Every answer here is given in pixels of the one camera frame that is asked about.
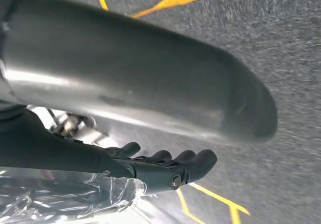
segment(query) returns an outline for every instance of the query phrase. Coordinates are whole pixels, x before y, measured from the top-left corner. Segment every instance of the chrome exhaust pipe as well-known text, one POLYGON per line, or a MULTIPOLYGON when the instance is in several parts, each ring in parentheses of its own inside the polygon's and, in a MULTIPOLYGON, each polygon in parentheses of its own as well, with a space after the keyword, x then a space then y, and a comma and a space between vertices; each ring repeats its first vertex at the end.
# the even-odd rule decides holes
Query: chrome exhaust pipe
POLYGON ((0 99, 219 143, 274 136, 271 94, 219 48, 66 0, 0 0, 0 99))

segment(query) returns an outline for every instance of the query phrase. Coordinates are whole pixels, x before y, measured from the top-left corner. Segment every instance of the bolt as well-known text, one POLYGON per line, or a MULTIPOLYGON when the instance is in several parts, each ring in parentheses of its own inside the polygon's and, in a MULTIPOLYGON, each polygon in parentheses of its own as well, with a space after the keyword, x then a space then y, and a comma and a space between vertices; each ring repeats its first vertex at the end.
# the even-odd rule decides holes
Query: bolt
POLYGON ((176 175, 172 179, 172 188, 176 190, 178 189, 182 183, 182 178, 180 175, 176 175))

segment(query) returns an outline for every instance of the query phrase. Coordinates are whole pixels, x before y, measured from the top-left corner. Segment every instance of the motorcycle exhaust pipe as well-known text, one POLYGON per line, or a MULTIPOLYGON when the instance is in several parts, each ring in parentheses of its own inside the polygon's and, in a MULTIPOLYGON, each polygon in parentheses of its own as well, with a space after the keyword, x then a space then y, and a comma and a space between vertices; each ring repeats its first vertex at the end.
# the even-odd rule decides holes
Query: motorcycle exhaust pipe
POLYGON ((66 0, 0 0, 0 99, 217 143, 274 136, 271 94, 219 48, 66 0))

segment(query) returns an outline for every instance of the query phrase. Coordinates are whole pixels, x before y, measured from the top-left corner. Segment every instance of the asphalt road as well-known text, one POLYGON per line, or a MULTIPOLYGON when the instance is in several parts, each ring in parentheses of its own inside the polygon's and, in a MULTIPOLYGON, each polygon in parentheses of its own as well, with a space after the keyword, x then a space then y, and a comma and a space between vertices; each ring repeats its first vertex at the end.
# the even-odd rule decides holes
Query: asphalt road
MULTIPOLYGON (((98 0, 76 1, 100 7, 98 0)), ((105 1, 111 11, 131 15, 160 0, 105 1)), ((242 59, 277 101, 279 131, 273 141, 225 146, 103 119, 98 126, 120 143, 139 142, 148 154, 212 149, 217 165, 198 184, 249 210, 251 216, 240 214, 242 223, 321 223, 320 7, 320 0, 200 0, 142 18, 242 59)), ((222 202, 190 186, 183 194, 203 222, 232 221, 222 202)), ((156 202, 172 220, 193 223, 173 194, 156 202)))

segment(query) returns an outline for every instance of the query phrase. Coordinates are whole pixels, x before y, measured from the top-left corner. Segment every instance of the plastic wrap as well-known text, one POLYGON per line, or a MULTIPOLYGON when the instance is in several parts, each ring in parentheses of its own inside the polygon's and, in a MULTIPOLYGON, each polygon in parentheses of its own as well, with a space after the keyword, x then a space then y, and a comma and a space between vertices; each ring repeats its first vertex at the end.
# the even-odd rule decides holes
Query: plastic wrap
POLYGON ((115 213, 143 195, 140 180, 0 167, 1 223, 57 223, 115 213))

